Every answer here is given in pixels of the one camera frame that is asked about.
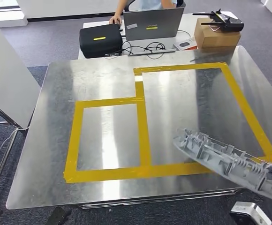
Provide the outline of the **person's right hand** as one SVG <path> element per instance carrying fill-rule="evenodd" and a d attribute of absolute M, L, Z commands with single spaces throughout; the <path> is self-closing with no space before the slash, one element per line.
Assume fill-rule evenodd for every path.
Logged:
<path fill-rule="evenodd" d="M 119 26 L 122 25 L 122 18 L 120 14 L 114 14 L 109 20 L 110 24 L 116 24 Z"/>

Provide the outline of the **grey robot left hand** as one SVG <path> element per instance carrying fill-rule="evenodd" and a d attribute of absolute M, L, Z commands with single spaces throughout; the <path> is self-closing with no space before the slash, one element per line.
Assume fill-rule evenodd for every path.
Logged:
<path fill-rule="evenodd" d="M 63 217 L 62 217 L 62 222 L 65 223 L 67 221 L 68 221 L 68 218 L 71 215 L 71 210 L 67 210 L 67 211 L 64 211 Z"/>

